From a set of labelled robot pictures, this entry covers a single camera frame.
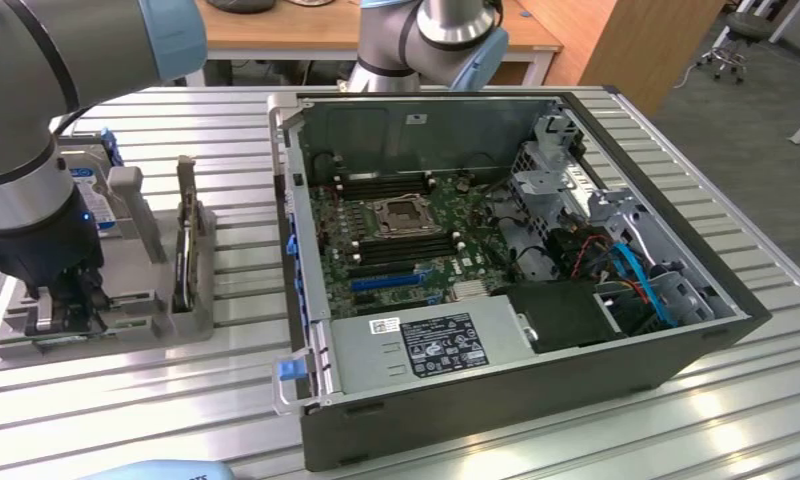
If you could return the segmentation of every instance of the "floor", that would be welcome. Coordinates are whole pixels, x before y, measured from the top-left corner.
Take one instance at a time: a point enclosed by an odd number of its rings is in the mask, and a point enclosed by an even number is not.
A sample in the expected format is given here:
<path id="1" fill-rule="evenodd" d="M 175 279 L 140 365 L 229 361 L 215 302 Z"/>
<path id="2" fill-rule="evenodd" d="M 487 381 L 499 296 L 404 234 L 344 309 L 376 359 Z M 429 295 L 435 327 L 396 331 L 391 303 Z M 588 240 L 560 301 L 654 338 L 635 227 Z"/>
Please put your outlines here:
<path id="1" fill-rule="evenodd" d="M 694 69 L 652 121 L 800 267 L 800 146 L 787 140 L 800 127 L 800 58 L 771 44 L 746 55 L 742 85 Z"/>

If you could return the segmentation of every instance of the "aluminum table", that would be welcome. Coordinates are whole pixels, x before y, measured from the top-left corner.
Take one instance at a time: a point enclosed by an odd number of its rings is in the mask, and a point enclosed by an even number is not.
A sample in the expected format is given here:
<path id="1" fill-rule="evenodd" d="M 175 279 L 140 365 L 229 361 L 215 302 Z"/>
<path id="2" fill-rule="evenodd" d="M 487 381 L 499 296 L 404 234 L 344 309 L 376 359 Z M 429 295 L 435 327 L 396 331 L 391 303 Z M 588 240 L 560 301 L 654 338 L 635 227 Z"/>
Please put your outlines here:
<path id="1" fill-rule="evenodd" d="M 800 271 L 626 99 L 572 91 L 772 310 L 759 330 L 654 391 L 307 472 L 297 418 L 273 412 L 269 384 L 271 361 L 289 351 L 271 90 L 152 89 L 95 108 L 76 130 L 116 132 L 157 211 L 177 205 L 177 155 L 197 158 L 200 196 L 220 216 L 215 335 L 0 372 L 0 478 L 72 478 L 160 458 L 224 460 L 241 478 L 798 478 Z M 592 144 L 587 159 L 622 182 Z M 0 275 L 0 316 L 13 284 Z"/>

